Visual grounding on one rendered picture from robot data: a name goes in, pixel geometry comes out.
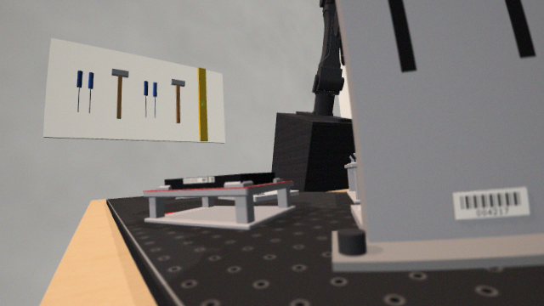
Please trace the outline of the black cylinder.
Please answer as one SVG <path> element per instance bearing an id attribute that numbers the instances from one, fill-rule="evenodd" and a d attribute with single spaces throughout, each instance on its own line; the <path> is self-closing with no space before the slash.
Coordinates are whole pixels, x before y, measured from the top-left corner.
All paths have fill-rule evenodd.
<path id="1" fill-rule="evenodd" d="M 365 255 L 366 232 L 363 229 L 340 229 L 337 232 L 338 252 L 344 256 Z"/>

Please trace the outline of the grey rectangular frame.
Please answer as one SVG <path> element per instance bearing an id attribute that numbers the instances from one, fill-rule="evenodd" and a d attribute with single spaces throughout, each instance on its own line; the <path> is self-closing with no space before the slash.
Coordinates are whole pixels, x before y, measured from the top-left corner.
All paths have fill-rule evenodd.
<path id="1" fill-rule="evenodd" d="M 298 190 L 290 190 L 290 193 L 291 193 L 291 196 L 299 196 Z M 235 200 L 234 197 L 218 197 L 218 199 L 231 200 L 231 201 Z M 253 196 L 253 202 L 269 201 L 269 200 L 275 200 L 275 199 L 278 199 L 277 190 Z"/>

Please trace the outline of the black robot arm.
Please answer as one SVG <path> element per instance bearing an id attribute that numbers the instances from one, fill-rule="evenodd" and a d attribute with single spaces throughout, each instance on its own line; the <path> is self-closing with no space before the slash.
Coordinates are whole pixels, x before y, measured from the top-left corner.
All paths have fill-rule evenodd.
<path id="1" fill-rule="evenodd" d="M 324 38 L 322 56 L 314 78 L 312 93 L 315 94 L 312 114 L 298 112 L 296 115 L 320 118 L 334 122 L 352 122 L 349 118 L 333 116 L 335 95 L 343 90 L 344 77 L 340 63 L 339 23 L 336 0 L 320 0 L 324 17 Z M 335 15 L 335 16 L 334 16 Z M 336 17 L 336 18 L 335 18 Z M 334 34 L 335 33 L 335 34 Z"/>

